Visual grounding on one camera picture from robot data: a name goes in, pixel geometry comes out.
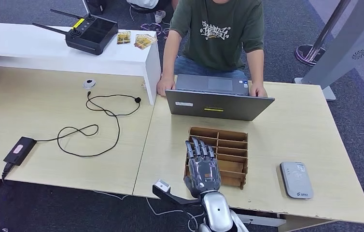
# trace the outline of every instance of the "robotic finger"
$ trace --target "robotic finger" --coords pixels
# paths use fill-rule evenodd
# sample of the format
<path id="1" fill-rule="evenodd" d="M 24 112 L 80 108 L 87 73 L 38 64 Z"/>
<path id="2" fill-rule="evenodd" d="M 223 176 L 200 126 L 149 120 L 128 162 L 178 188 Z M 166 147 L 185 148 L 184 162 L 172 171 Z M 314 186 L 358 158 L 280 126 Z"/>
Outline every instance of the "robotic finger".
<path id="1" fill-rule="evenodd" d="M 214 159 L 215 158 L 215 153 L 213 152 L 212 146 L 208 145 L 208 150 L 209 150 L 210 159 Z"/>
<path id="2" fill-rule="evenodd" d="M 195 137 L 192 137 L 192 140 L 194 141 L 196 156 L 199 157 L 202 155 L 200 153 L 199 142 L 198 142 L 197 138 L 195 138 Z"/>
<path id="3" fill-rule="evenodd" d="M 185 144 L 186 144 L 186 148 L 188 149 L 189 158 L 193 159 L 194 158 L 194 151 L 192 150 L 191 143 L 187 140 L 187 141 L 185 141 Z"/>
<path id="4" fill-rule="evenodd" d="M 205 142 L 203 142 L 203 140 L 199 140 L 200 141 L 200 148 L 202 149 L 202 153 L 203 156 L 208 156 L 208 152 L 206 151 L 206 145 Z"/>

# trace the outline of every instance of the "green t-shirt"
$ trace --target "green t-shirt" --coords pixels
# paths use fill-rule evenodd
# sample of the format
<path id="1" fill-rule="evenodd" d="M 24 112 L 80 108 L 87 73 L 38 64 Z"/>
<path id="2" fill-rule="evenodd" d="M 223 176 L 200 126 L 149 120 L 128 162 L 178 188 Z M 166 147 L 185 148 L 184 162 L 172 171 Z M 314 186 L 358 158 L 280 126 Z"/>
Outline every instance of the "green t-shirt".
<path id="1" fill-rule="evenodd" d="M 263 49 L 261 0 L 179 0 L 170 30 L 184 37 L 190 30 L 183 55 L 208 68 L 231 71 L 243 66 L 246 53 Z"/>

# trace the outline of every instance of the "yellow sticker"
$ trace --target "yellow sticker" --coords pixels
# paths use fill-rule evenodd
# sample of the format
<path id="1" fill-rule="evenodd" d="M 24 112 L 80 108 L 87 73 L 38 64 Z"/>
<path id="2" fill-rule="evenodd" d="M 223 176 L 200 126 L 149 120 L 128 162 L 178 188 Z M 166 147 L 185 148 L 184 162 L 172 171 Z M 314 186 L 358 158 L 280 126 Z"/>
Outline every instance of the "yellow sticker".
<path id="1" fill-rule="evenodd" d="M 223 112 L 223 110 L 221 110 L 221 109 L 209 109 L 209 108 L 204 108 L 204 110 Z"/>
<path id="2" fill-rule="evenodd" d="M 77 28 L 82 22 L 84 21 L 84 19 L 83 18 L 81 18 L 80 20 L 78 20 L 78 22 L 74 25 L 74 26 L 72 26 L 72 28 L 74 29 L 74 28 Z"/>

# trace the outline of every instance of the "jeans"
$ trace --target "jeans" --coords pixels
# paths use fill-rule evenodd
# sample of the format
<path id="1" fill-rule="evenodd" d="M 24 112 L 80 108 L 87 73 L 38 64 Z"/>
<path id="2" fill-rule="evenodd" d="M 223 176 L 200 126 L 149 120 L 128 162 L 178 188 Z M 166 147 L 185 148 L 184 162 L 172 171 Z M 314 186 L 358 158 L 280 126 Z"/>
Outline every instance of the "jeans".
<path id="1" fill-rule="evenodd" d="M 175 60 L 174 74 L 188 74 L 200 76 L 217 76 L 217 77 L 230 77 L 247 79 L 244 72 L 239 69 L 233 71 L 220 71 L 204 67 L 191 59 L 186 57 L 178 57 Z"/>

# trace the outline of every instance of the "wooden organizer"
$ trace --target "wooden organizer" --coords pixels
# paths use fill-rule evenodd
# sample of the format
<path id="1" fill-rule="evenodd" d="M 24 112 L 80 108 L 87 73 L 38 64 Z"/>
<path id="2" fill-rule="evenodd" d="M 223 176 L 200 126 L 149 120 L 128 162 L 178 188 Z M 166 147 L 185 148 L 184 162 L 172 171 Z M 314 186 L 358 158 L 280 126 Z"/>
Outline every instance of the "wooden organizer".
<path id="1" fill-rule="evenodd" d="M 243 189 L 248 170 L 248 134 L 234 131 L 191 127 L 189 141 L 192 149 L 192 137 L 211 145 L 218 159 L 222 185 L 237 186 Z M 186 153 L 185 176 L 189 176 L 189 157 Z"/>

